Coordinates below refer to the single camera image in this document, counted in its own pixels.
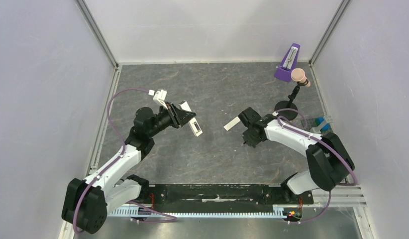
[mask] black round base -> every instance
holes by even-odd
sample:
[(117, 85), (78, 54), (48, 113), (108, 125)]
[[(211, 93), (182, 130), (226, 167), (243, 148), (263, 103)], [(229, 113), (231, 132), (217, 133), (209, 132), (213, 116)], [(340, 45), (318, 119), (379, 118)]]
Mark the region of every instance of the black round base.
[[(280, 109), (285, 109), (288, 105), (288, 101), (279, 101), (275, 105), (275, 111), (280, 110)], [(297, 110), (297, 106), (294, 105), (294, 103), (291, 104), (289, 108), (292, 108), (294, 110)], [(283, 116), (287, 118), (288, 120), (293, 120), (297, 117), (298, 113), (294, 111), (281, 111), (278, 113), (279, 116)]]

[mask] white wall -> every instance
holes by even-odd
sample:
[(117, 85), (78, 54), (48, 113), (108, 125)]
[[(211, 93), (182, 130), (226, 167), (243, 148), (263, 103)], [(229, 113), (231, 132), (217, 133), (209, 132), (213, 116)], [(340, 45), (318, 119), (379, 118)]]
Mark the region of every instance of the white wall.
[(86, 0), (119, 62), (308, 60), (341, 0)]
[(75, 1), (0, 1), (0, 239), (57, 238), (111, 80)]
[(409, 0), (351, 2), (315, 70), (379, 238), (409, 238)]

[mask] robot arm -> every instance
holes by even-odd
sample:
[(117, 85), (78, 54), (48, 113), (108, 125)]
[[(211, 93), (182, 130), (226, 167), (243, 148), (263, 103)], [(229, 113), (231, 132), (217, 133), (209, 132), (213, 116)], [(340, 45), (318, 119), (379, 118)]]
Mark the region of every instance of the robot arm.
[(91, 183), (87, 194), (82, 199), (77, 218), (77, 226), (91, 234), (97, 232), (105, 222), (109, 213), (122, 204), (137, 198), (147, 198), (149, 182), (136, 175), (128, 176), (123, 183), (115, 185), (123, 175), (134, 165), (142, 161), (155, 144), (153, 136), (169, 126), (181, 128), (189, 124), (193, 133), (202, 133), (195, 116), (187, 102), (182, 102), (177, 108), (170, 102), (165, 102), (166, 91), (158, 91), (154, 101), (161, 106), (158, 114), (153, 114), (150, 108), (143, 107), (136, 112), (134, 126), (131, 128), (124, 147), (100, 169), (85, 179), (73, 179), (68, 187), (62, 210), (62, 219), (73, 222), (76, 204), (81, 194)]
[(289, 125), (289, 128), (306, 133), (308, 135), (306, 137), (284, 128), (284, 123), (279, 122), (276, 115), (261, 117), (252, 108), (247, 108), (241, 112), (237, 118), (225, 126), (225, 129), (229, 130), (238, 122), (242, 122), (248, 128), (242, 135), (245, 144), (256, 147), (257, 144), (266, 140), (275, 141), (307, 158), (309, 170), (293, 174), (281, 184), (288, 190), (290, 196), (316, 188), (330, 191), (349, 174), (335, 155), (316, 140), (311, 139), (310, 136), (320, 139), (334, 148), (354, 170), (354, 163), (339, 137), (334, 133), (321, 135)]

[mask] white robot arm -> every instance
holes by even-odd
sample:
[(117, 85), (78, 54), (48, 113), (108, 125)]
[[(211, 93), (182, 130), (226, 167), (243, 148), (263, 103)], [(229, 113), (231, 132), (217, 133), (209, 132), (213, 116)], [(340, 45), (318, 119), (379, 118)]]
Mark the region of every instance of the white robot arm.
[(242, 122), (248, 128), (242, 135), (245, 144), (256, 147), (266, 140), (275, 141), (307, 158), (309, 170), (293, 174), (281, 184), (288, 190), (287, 196), (294, 197), (316, 188), (330, 191), (349, 174), (340, 160), (315, 139), (334, 148), (354, 170), (354, 163), (337, 135), (310, 133), (291, 125), (288, 125), (287, 129), (285, 123), (278, 120), (276, 115), (274, 113), (261, 117), (252, 108), (247, 108), (224, 128), (229, 130), (238, 122)]
[(169, 126), (181, 128), (189, 124), (195, 136), (202, 133), (196, 114), (191, 112), (187, 102), (180, 103), (180, 109), (165, 102), (166, 91), (158, 91), (154, 96), (160, 107), (157, 114), (148, 107), (136, 112), (134, 126), (131, 128), (125, 145), (104, 166), (85, 179), (73, 179), (67, 187), (62, 210), (62, 219), (73, 222), (76, 205), (82, 200), (77, 213), (77, 227), (93, 234), (105, 222), (109, 213), (134, 199), (147, 198), (149, 182), (136, 175), (128, 176), (123, 183), (116, 185), (123, 175), (146, 157), (155, 144), (153, 136)]

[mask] blue object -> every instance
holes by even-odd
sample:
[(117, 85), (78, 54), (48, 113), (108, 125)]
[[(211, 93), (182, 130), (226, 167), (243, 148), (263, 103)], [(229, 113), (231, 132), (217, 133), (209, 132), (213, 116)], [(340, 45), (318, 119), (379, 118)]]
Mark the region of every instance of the blue object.
[[(319, 125), (324, 121), (323, 117), (316, 118), (316, 124)], [(326, 131), (329, 129), (329, 124), (327, 123), (320, 131)]]

